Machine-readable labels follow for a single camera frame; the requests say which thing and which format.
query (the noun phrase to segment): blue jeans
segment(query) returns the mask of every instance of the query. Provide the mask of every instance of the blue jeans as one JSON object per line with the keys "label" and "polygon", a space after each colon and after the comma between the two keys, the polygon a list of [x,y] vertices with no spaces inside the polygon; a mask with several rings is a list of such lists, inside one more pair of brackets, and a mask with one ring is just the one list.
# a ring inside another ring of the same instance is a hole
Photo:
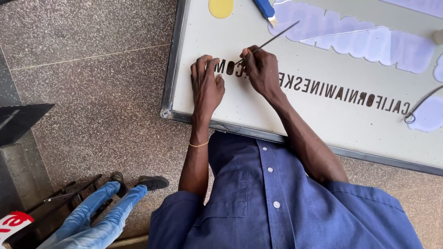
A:
{"label": "blue jeans", "polygon": [[63,225],[37,249],[104,249],[120,236],[124,222],[135,204],[148,193],[138,185],[127,194],[94,227],[91,215],[111,196],[118,192],[118,182],[107,182],[93,192],[66,218]]}

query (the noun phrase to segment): man's left hand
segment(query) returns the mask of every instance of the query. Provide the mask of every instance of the man's left hand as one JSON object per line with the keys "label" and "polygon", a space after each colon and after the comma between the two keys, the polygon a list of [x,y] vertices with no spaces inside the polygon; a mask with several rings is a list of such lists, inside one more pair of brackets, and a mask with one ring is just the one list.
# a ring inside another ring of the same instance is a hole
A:
{"label": "man's left hand", "polygon": [[194,93],[193,121],[209,125],[212,114],[225,94],[225,81],[222,75],[214,78],[214,67],[220,62],[218,58],[204,55],[191,65],[191,82]]}

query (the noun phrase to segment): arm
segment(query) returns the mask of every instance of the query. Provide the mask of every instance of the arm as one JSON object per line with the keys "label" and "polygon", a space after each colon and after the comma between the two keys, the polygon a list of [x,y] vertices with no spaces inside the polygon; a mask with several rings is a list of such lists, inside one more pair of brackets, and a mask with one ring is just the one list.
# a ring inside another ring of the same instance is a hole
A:
{"label": "arm", "polygon": [[191,66],[194,93],[194,113],[188,152],[179,181],[179,191],[188,191],[205,200],[208,190],[208,132],[212,114],[222,101],[225,82],[219,74],[214,78],[214,67],[220,60],[204,55]]}
{"label": "arm", "polygon": [[275,109],[306,173],[319,183],[349,182],[342,164],[329,147],[298,115],[279,85],[277,58],[262,49],[244,49],[244,65],[254,89]]}

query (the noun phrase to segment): person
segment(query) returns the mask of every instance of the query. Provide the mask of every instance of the person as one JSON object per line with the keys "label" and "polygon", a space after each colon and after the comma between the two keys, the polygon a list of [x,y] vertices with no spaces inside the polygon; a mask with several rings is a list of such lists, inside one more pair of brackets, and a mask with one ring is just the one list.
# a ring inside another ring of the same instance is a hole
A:
{"label": "person", "polygon": [[[148,192],[167,186],[169,181],[162,176],[142,175],[137,185],[128,190],[123,174],[114,172],[109,181],[80,203],[62,226],[37,249],[105,249],[120,236],[124,222],[137,202]],[[121,200],[91,228],[91,216],[114,194]]]}
{"label": "person", "polygon": [[[340,160],[303,121],[279,84],[277,58],[244,49],[252,87],[274,108],[289,144],[215,132],[211,116],[225,92],[219,59],[191,66],[192,131],[178,192],[152,212],[149,249],[422,248],[399,201],[349,183]],[[209,201],[208,163],[214,174]]]}

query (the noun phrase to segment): black shoe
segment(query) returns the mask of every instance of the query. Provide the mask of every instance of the black shoe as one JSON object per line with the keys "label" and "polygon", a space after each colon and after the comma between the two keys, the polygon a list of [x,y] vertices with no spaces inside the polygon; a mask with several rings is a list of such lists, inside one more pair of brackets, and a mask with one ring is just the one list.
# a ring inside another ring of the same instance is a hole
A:
{"label": "black shoe", "polygon": [[155,191],[157,189],[166,188],[169,186],[169,181],[162,176],[145,176],[139,177],[137,185],[145,185],[148,191]]}
{"label": "black shoe", "polygon": [[120,183],[120,189],[117,192],[117,196],[120,198],[123,198],[123,196],[128,192],[128,187],[126,187],[126,184],[123,182],[123,174],[116,171],[111,174],[111,177],[109,178],[110,182],[118,182]]}

